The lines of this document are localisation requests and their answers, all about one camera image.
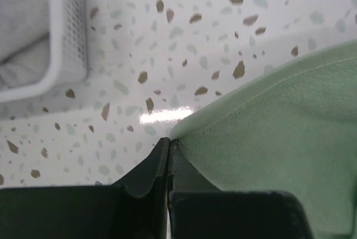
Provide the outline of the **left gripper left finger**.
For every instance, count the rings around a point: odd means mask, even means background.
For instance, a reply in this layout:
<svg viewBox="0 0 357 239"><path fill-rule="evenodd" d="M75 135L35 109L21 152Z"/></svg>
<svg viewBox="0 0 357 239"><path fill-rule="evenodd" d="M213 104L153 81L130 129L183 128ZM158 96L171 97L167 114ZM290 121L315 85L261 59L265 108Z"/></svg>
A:
<svg viewBox="0 0 357 239"><path fill-rule="evenodd" d="M110 185L1 189L1 237L166 238L169 146Z"/></svg>

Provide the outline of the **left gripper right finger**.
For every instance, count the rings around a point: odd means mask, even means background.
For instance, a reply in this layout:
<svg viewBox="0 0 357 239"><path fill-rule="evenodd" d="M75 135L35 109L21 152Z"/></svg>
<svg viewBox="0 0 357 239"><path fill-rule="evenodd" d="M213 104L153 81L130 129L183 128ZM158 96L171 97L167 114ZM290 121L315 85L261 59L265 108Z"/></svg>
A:
<svg viewBox="0 0 357 239"><path fill-rule="evenodd" d="M298 199L279 191L221 191L184 157L177 140L168 159L172 238L312 238Z"/></svg>

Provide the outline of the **mint green towel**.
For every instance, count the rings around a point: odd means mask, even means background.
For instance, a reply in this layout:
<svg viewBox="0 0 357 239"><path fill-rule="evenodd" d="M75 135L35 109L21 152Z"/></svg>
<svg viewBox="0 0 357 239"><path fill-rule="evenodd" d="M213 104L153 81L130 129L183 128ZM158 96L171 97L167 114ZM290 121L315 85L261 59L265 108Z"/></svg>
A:
<svg viewBox="0 0 357 239"><path fill-rule="evenodd" d="M356 237L356 42L288 62L179 122L188 161L223 191L286 191L316 238Z"/></svg>

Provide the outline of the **grey towel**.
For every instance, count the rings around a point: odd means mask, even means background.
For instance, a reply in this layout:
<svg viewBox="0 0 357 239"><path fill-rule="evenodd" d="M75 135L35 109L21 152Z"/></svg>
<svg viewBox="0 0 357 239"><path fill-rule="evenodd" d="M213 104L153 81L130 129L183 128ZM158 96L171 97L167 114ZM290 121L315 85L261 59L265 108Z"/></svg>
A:
<svg viewBox="0 0 357 239"><path fill-rule="evenodd" d="M48 0L1 0L1 81L39 82L50 61Z"/></svg>

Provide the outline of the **white plastic basket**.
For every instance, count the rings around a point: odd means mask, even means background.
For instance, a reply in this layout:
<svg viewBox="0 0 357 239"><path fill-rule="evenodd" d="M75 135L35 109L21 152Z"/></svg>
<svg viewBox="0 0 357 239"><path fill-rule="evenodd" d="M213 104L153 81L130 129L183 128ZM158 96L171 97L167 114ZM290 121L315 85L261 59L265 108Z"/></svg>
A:
<svg viewBox="0 0 357 239"><path fill-rule="evenodd" d="M2 103L36 97L56 86L79 82L87 77L87 16L86 0L49 0L48 69L35 84L2 89Z"/></svg>

